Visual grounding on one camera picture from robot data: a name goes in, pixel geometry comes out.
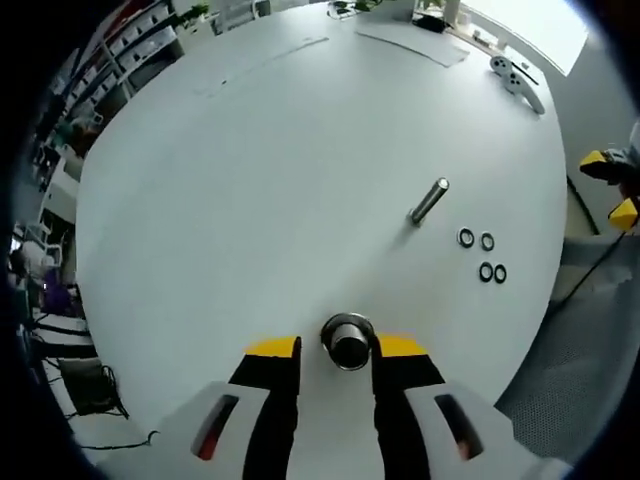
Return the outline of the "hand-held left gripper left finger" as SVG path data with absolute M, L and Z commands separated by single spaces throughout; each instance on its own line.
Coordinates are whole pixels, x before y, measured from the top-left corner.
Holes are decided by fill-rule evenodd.
M 100 463 L 109 479 L 283 479 L 298 424 L 302 341 L 249 348 L 226 381 L 213 381 L 166 416 L 150 445 Z

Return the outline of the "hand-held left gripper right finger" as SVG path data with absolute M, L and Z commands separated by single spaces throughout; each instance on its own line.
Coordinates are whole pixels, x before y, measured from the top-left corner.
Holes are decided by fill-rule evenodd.
M 520 444 L 511 420 L 446 381 L 415 339 L 372 346 L 374 426 L 388 479 L 563 479 L 570 465 Z

